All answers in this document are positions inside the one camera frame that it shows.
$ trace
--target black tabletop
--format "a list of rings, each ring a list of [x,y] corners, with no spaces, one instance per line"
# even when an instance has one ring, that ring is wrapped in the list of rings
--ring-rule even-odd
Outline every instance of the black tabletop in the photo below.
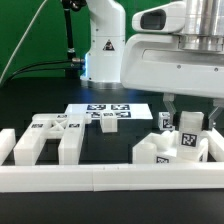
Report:
[[[118,133],[102,134],[98,121],[86,126],[80,164],[131,163],[132,147],[160,133],[160,93],[81,88],[63,78],[15,79],[0,90],[0,129],[15,128],[19,139],[37,113],[63,113],[68,104],[146,103],[153,120],[119,120]],[[212,110],[212,100],[178,96],[178,111]],[[223,134],[224,119],[217,121]],[[49,141],[37,164],[57,164],[57,141]],[[4,165],[13,165],[13,153]],[[1,193],[1,223],[223,223],[224,190]]]

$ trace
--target green wall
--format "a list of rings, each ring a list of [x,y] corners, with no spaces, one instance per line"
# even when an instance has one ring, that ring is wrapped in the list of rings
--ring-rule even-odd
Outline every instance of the green wall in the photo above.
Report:
[[[1,0],[0,74],[2,74],[13,50],[42,2],[43,0]],[[131,19],[136,12],[166,4],[170,0],[118,0],[118,2],[123,5],[126,11],[127,38],[129,38],[134,34],[131,28]],[[81,57],[90,47],[88,13],[87,7],[78,13],[72,12],[74,44],[77,54]],[[27,64],[66,59],[66,49],[64,14],[61,2],[60,0],[48,0],[13,60],[7,75]],[[53,76],[63,74],[63,72],[51,73]]]

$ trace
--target small white cube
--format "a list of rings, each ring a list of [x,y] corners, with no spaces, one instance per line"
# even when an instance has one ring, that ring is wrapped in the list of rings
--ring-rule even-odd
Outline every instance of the small white cube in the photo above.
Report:
[[[170,113],[168,113],[168,112],[160,112],[159,113],[158,125],[159,125],[159,129],[161,131],[175,130],[175,127],[169,123],[169,119],[170,119]]]
[[[117,132],[117,116],[114,111],[100,112],[100,125],[103,133]]]

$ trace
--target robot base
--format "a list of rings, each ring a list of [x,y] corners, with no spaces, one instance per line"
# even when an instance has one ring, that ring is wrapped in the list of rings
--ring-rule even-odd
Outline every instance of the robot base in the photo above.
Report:
[[[81,77],[81,85],[87,88],[94,89],[122,89],[124,88],[120,82],[94,82],[92,80],[88,80],[85,77]]]

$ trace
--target white plastic block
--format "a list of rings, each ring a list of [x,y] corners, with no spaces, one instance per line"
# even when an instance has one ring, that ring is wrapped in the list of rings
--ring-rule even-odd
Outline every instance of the white plastic block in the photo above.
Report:
[[[0,165],[2,165],[16,144],[15,130],[3,129],[0,132]]]
[[[224,162],[224,138],[213,128],[212,131],[203,131],[203,137],[208,138],[209,152],[217,162]]]
[[[100,125],[103,133],[117,132],[117,116],[115,112],[100,112]]]
[[[69,120],[58,147],[59,165],[77,165],[85,131],[85,119]]]
[[[167,151],[176,143],[177,131],[169,132],[159,135],[151,133],[143,139],[143,143],[153,143],[157,146],[158,151]]]
[[[155,154],[154,163],[192,163],[193,161],[177,157],[175,148],[169,149],[166,152],[158,152]]]
[[[93,171],[94,191],[130,190],[129,165],[106,165]]]
[[[177,147],[177,157],[194,162],[206,162],[208,159],[208,140],[202,139],[198,148]]]
[[[152,164],[154,163],[157,147],[153,143],[140,143],[133,147],[133,164]]]
[[[158,126],[161,131],[175,130],[175,127],[169,123],[170,113],[160,112]]]
[[[30,124],[14,148],[16,166],[35,165],[46,142],[44,132],[50,127],[51,122],[47,120],[35,120]]]
[[[200,112],[183,111],[180,118],[179,131],[181,132],[201,132],[204,114]]]
[[[223,163],[178,163],[130,166],[130,190],[224,187]]]
[[[90,114],[35,114],[33,116],[33,120],[51,120],[51,121],[63,121],[63,120],[80,120],[85,118],[85,123],[90,124],[92,122],[92,118]]]
[[[0,192],[93,191],[93,169],[80,166],[2,166]]]

